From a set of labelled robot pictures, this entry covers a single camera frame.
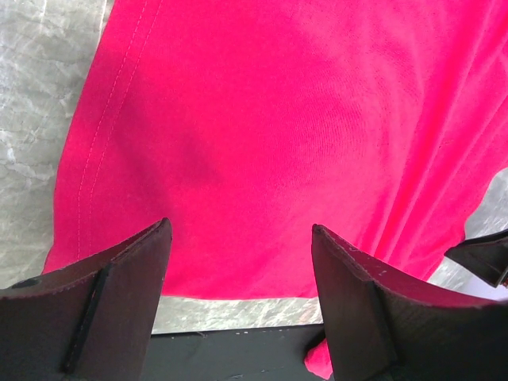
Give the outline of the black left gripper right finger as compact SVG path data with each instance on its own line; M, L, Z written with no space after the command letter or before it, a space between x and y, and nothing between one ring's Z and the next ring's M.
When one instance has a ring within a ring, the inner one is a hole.
M416 279L322 225L312 257L334 379L506 379L506 302Z

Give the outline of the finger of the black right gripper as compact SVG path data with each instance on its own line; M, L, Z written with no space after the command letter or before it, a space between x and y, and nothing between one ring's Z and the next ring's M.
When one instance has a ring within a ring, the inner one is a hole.
M491 287L507 287L507 230L468 239L446 251L445 257Z

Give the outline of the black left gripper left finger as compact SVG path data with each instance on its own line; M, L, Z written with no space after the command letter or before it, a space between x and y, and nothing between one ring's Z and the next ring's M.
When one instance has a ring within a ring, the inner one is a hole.
M1 291L3 380L138 380L171 250L164 218Z

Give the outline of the crimson red t-shirt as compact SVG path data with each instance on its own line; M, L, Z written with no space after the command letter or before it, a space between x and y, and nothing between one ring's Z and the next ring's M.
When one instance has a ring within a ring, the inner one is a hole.
M168 218L165 295L314 298L315 224L426 280L506 166L504 1L117 1L44 270Z

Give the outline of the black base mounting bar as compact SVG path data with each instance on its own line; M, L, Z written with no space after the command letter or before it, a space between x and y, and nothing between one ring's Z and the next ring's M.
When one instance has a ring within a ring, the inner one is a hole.
M322 325L152 336L142 380L319 380L304 365L325 337Z

